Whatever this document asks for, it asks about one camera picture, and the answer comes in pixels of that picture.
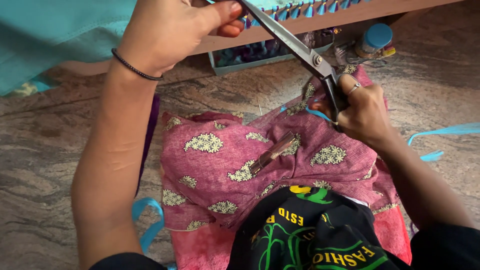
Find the jar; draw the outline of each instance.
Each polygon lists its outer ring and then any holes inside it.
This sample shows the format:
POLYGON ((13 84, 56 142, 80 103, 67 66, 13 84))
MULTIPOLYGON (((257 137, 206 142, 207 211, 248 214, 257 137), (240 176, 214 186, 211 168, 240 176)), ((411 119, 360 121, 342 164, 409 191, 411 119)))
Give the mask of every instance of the jar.
POLYGON ((355 45, 355 52, 362 58, 373 58, 375 54, 392 40, 392 29, 386 24, 370 26, 355 45))

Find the finger ring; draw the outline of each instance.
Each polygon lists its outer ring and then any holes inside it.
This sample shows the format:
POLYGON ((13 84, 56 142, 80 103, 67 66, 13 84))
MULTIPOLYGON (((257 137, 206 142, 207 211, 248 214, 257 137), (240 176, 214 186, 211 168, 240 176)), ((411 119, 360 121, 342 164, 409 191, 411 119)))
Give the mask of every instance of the finger ring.
POLYGON ((350 92, 347 94, 347 96, 350 95, 353 91, 355 91, 355 89, 357 89, 357 88, 360 87, 360 86, 361 86, 360 83, 356 83, 356 84, 353 86, 352 90, 350 90, 350 92))

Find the scissor handle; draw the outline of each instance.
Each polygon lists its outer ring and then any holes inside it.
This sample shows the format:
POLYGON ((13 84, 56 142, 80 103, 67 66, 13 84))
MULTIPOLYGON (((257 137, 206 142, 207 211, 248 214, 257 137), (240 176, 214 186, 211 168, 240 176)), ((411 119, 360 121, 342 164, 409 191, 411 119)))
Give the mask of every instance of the scissor handle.
POLYGON ((338 76, 334 70, 327 77, 324 77, 320 81, 324 87, 325 94, 328 98, 330 109, 332 112, 331 121, 333 123, 333 128, 342 133, 342 128, 338 125, 338 114, 348 108, 350 104, 348 103, 347 95, 343 92, 340 86, 337 83, 338 76))

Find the fingernail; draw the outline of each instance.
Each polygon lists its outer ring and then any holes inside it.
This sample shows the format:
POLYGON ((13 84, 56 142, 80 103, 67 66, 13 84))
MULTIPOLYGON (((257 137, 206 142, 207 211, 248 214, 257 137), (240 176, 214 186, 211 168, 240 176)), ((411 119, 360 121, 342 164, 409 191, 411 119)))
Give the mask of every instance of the fingernail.
POLYGON ((239 10, 241 10, 241 5, 238 2, 233 3, 230 7, 231 13, 238 12, 239 10))

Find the marble floor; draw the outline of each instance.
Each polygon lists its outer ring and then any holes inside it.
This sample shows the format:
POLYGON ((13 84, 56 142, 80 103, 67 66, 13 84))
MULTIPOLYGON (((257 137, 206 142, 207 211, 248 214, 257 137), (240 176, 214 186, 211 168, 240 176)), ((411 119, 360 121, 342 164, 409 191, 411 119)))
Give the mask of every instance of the marble floor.
MULTIPOLYGON (((393 124, 408 138, 449 125, 480 122, 480 14, 477 1, 436 7, 395 32, 398 61, 366 67, 383 86, 393 124)), ((104 76, 61 69, 60 87, 27 98, 0 99, 0 269, 77 269, 70 185, 97 108, 104 76)), ((215 76, 205 55, 165 74, 157 88, 161 109, 180 115, 205 110, 244 111, 245 122, 300 94, 310 75, 287 61, 215 76)), ((139 197, 160 200, 156 130, 139 197)), ((440 172, 480 225, 480 136, 431 135, 412 144, 420 154, 441 149, 430 165, 440 172)), ((145 214, 140 231, 156 219, 145 214)), ((174 260, 162 231, 150 248, 159 262, 174 260)))

